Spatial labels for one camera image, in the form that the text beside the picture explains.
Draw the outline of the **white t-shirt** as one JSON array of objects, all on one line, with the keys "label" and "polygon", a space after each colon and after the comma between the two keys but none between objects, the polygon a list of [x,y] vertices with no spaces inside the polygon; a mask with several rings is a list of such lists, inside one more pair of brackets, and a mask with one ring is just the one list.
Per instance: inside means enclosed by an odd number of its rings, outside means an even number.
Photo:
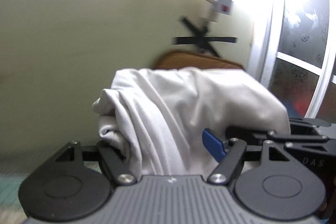
[{"label": "white t-shirt", "polygon": [[202,143],[230,126],[289,135],[285,106],[239,69],[122,69],[94,102],[100,138],[136,178],[208,176],[217,166]]}]

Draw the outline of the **patterned bed cover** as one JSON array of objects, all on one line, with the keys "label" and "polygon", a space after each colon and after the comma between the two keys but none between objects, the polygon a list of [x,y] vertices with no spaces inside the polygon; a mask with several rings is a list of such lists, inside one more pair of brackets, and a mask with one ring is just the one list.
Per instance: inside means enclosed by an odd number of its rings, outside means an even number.
[{"label": "patterned bed cover", "polygon": [[27,219],[19,202],[19,187],[55,152],[56,149],[41,149],[1,155],[1,223],[22,223]]}]

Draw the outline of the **orange-brown cushion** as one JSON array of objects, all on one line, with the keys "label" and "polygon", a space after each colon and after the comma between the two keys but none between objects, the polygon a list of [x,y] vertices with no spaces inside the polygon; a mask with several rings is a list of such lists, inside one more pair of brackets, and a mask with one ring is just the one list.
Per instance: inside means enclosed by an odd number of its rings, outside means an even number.
[{"label": "orange-brown cushion", "polygon": [[171,50],[163,53],[151,66],[152,69],[242,69],[243,66],[228,60],[190,51]]}]

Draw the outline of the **black tape cross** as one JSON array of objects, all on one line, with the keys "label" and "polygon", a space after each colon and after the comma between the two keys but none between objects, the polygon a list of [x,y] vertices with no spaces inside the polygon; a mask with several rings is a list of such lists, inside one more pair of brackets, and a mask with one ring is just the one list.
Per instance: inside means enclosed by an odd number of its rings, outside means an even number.
[{"label": "black tape cross", "polygon": [[238,38],[230,36],[208,36],[209,31],[208,25],[206,22],[202,28],[198,28],[194,25],[187,17],[181,17],[181,24],[185,26],[192,34],[192,36],[177,36],[173,40],[174,45],[186,45],[186,46],[195,46],[200,53],[210,53],[214,57],[221,58],[221,55],[218,51],[211,45],[211,42],[219,43],[237,43]]}]

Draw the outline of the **window frame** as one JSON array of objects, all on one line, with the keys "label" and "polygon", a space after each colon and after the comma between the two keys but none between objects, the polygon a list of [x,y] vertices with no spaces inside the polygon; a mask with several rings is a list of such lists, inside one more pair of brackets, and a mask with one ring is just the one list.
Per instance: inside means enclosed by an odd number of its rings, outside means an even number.
[{"label": "window frame", "polygon": [[297,118],[335,122],[335,0],[256,0],[248,73]]}]

